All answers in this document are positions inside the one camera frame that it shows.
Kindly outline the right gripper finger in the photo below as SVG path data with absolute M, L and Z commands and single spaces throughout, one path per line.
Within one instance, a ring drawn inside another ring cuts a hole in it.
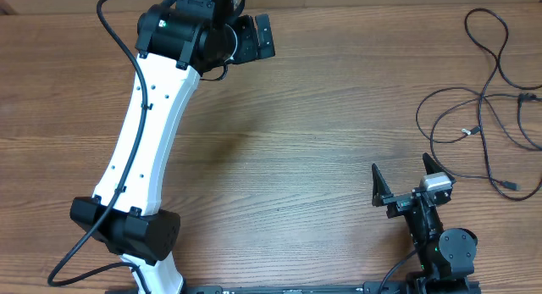
M 389 202 L 394 195 L 382 176 L 377 164 L 372 164 L 373 177 L 373 198 L 372 204 L 375 207 L 381 207 Z
M 444 173 L 452 184 L 456 183 L 455 177 L 450 172 L 446 171 L 442 166 L 437 164 L 428 153 L 424 153 L 422 158 L 427 175 Z

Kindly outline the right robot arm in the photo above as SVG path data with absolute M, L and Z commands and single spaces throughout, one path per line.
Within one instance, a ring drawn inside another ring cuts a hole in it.
M 366 282 L 375 293 L 480 294 L 474 273 L 478 238 L 464 228 L 445 229 L 437 208 L 451 200 L 456 179 L 427 153 L 426 175 L 408 194 L 395 195 L 378 166 L 372 165 L 375 207 L 385 207 L 388 218 L 405 219 L 414 250 L 395 264 L 380 282 Z

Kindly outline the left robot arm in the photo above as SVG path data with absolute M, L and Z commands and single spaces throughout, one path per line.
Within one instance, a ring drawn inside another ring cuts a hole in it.
M 275 55 L 270 19 L 245 0 L 163 0 L 137 23 L 130 104 L 113 156 L 70 218 L 119 256 L 139 293 L 180 293 L 173 248 L 180 216 L 162 209 L 165 167 L 185 108 L 204 75 Z

